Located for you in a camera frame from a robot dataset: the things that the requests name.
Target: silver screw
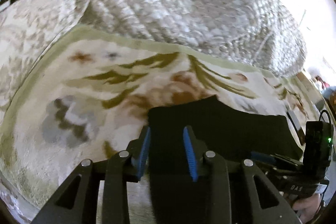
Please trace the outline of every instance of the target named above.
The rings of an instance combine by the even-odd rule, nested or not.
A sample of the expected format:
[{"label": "silver screw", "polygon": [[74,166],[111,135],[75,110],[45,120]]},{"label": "silver screw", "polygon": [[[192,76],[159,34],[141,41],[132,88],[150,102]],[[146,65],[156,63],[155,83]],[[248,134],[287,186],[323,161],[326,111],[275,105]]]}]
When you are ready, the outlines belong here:
[{"label": "silver screw", "polygon": [[208,157],[208,158],[213,158],[214,156],[216,156],[216,153],[214,151],[206,151],[205,152],[205,155]]},{"label": "silver screw", "polygon": [[245,164],[245,166],[252,166],[253,165],[253,161],[251,161],[249,159],[246,159],[246,160],[244,160],[244,164]]},{"label": "silver screw", "polygon": [[89,166],[90,164],[91,164],[91,160],[89,159],[82,160],[81,162],[81,165],[84,167]]},{"label": "silver screw", "polygon": [[123,151],[119,152],[119,157],[120,158],[127,158],[128,156],[129,156],[129,153],[126,150],[123,150]]}]

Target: white label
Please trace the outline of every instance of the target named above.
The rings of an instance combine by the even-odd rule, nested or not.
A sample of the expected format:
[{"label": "white label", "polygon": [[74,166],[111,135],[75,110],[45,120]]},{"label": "white label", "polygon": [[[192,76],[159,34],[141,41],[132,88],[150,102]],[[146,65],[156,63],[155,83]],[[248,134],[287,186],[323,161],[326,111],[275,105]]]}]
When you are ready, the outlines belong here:
[{"label": "white label", "polygon": [[326,188],[327,188],[327,185],[325,185],[325,184],[319,184],[319,185],[317,186],[317,189],[316,189],[316,191],[315,191],[315,194],[323,194],[324,191],[326,190]]}]

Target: brown flower print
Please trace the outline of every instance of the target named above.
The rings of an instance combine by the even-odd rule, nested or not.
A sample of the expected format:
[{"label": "brown flower print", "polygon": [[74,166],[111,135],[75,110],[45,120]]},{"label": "brown flower print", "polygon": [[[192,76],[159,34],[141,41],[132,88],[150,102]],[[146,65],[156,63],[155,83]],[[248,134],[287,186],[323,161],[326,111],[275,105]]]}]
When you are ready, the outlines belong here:
[{"label": "brown flower print", "polygon": [[247,77],[242,73],[229,73],[228,76],[231,78],[232,81],[239,84],[244,84],[248,82]]},{"label": "brown flower print", "polygon": [[128,96],[121,105],[121,111],[126,111],[130,116],[144,120],[147,112],[153,107],[189,103],[211,95],[193,73],[180,71],[173,74],[169,83],[163,87],[152,88],[145,94]]},{"label": "brown flower print", "polygon": [[91,54],[84,54],[82,52],[76,52],[73,56],[69,57],[69,61],[78,61],[80,64],[85,64],[86,62],[93,62],[93,58]]}]

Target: black cloth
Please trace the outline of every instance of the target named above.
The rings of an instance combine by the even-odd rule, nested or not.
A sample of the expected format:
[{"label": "black cloth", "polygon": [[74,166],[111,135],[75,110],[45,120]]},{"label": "black cloth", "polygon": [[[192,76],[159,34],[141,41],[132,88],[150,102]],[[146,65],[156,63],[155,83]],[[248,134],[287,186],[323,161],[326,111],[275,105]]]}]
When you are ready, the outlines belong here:
[{"label": "black cloth", "polygon": [[191,125],[209,150],[231,161],[250,157],[251,151],[280,154],[298,160],[303,152],[285,116],[264,116],[232,109],[216,96],[148,113],[151,128],[149,172],[151,198],[158,223],[204,223],[208,181],[193,183],[183,144],[183,128]]}]

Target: black fabric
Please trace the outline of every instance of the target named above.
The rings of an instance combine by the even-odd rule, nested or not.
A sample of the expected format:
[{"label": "black fabric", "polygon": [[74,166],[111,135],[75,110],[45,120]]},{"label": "black fabric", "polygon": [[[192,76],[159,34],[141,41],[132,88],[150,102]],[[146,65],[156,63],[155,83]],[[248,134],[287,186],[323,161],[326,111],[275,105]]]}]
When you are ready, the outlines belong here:
[{"label": "black fabric", "polygon": [[193,183],[183,144],[183,128],[191,125],[208,149],[231,161],[250,157],[251,151],[280,154],[298,160],[296,145],[285,116],[241,112],[216,96],[188,104],[153,108],[149,172],[154,214],[158,223],[204,223],[209,184]]}]

